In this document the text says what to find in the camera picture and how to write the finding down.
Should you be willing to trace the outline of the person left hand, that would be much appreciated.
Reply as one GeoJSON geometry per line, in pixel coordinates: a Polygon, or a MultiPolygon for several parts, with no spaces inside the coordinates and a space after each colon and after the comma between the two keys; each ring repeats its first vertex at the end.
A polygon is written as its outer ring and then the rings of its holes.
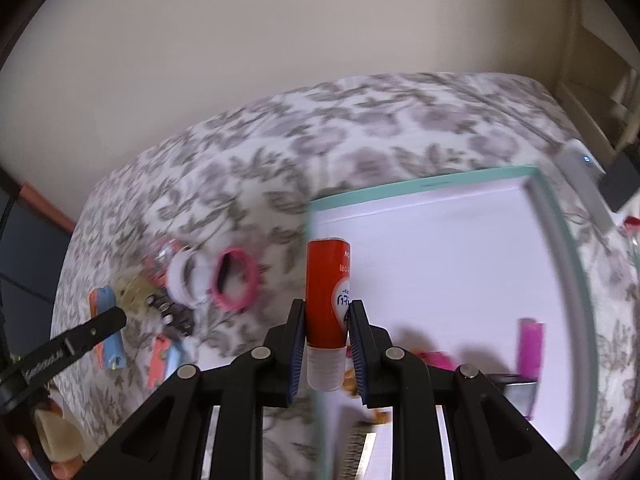
{"type": "Polygon", "coordinates": [[[73,479],[85,463],[82,458],[85,440],[78,428],[64,417],[62,408],[53,399],[35,409],[32,421],[37,442],[51,463],[53,478],[73,479]]]}

